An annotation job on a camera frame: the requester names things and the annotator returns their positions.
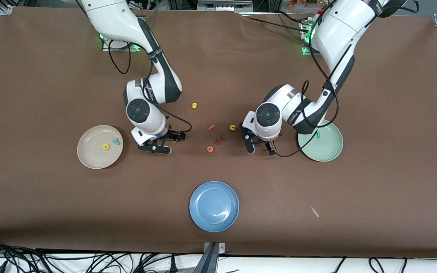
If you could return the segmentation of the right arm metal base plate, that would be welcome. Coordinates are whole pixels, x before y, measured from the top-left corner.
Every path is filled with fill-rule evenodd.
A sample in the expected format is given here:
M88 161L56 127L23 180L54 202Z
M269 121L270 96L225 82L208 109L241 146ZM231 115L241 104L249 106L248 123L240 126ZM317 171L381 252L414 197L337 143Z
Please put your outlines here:
M102 41L102 51L130 51L130 52L139 52L140 47L138 45L127 43L127 42L121 42L121 41L114 41L106 36L103 36L102 34L99 34L99 38Z

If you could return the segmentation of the orange artificial flowers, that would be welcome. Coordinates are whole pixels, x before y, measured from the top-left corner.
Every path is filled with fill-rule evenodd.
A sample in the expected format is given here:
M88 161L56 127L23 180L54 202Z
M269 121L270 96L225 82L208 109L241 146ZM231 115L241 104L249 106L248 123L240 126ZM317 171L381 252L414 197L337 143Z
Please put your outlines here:
M322 4L322 0L289 0L288 6L290 9L294 9L295 6L300 5L302 7L316 7Z

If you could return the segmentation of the pale green round plate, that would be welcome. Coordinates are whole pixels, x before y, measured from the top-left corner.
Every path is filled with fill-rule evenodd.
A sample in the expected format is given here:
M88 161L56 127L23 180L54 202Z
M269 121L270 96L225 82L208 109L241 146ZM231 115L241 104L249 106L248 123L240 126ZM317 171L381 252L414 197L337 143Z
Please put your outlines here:
M297 135L297 142L303 154L317 162L329 162L336 159L344 146L343 136L333 123L317 129L314 133Z

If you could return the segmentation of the beige round plate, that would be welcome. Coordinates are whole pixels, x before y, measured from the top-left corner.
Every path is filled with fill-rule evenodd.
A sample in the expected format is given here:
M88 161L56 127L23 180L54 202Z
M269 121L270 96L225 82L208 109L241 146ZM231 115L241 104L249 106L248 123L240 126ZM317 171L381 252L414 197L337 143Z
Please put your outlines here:
M115 138L120 139L121 145L112 142ZM105 143L110 145L107 151L102 148ZM116 128L107 125L94 126L80 137L77 156L90 169L105 169L120 158L123 147L123 137Z

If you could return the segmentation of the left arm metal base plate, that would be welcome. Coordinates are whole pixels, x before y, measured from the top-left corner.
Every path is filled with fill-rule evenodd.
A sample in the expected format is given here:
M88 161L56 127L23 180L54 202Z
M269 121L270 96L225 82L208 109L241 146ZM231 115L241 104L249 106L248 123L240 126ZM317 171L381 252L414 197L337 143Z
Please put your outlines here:
M314 33L316 31L314 29L313 25L316 22L316 19L318 17L319 17L319 15L316 14L315 16L307 17L307 18L300 20L300 23L299 23L300 29L306 31L306 32L301 33L302 54L303 55L307 55L307 54L311 55L312 53L314 55L320 55L319 51L317 51L313 47L312 47L312 50L310 48L310 44L311 44L311 46L313 46L313 42L311 42L311 38L312 38L312 36L314 36Z

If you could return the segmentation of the blue round plate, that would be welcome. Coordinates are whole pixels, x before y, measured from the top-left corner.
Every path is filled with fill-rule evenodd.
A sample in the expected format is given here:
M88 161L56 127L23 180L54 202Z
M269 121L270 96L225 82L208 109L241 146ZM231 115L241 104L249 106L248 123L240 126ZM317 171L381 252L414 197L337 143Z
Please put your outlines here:
M240 203L236 192L224 182L208 181L191 195L189 213L194 224L203 231L217 233L236 221Z

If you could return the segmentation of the brown table cover sheet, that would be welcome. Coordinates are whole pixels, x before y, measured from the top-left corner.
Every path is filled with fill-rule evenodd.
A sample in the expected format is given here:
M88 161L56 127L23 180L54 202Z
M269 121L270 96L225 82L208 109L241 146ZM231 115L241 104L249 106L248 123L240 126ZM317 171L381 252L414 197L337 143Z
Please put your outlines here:
M1 17L0 241L165 253L225 242L233 255L437 257L431 17L377 19L359 40L334 121L344 147L325 163L301 153L271 157L263 145L248 154L241 134L229 131L277 85L300 89L309 80L308 97L320 95L323 75L293 30L233 12L159 11L148 23L183 86L163 107L193 125L184 142L170 143L170 155L140 151L130 134L123 90L147 75L144 52L133 53L123 75L81 10L17 7ZM90 169L77 145L100 125L121 133L123 152ZM240 203L222 232L201 230L189 213L192 193L208 181L229 185Z

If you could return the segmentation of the grey metal frame bracket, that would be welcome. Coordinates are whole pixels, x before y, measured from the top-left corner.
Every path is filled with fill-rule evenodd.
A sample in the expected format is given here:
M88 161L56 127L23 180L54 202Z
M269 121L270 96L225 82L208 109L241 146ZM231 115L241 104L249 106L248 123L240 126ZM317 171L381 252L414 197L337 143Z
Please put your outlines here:
M253 0L198 0L196 10L253 12Z

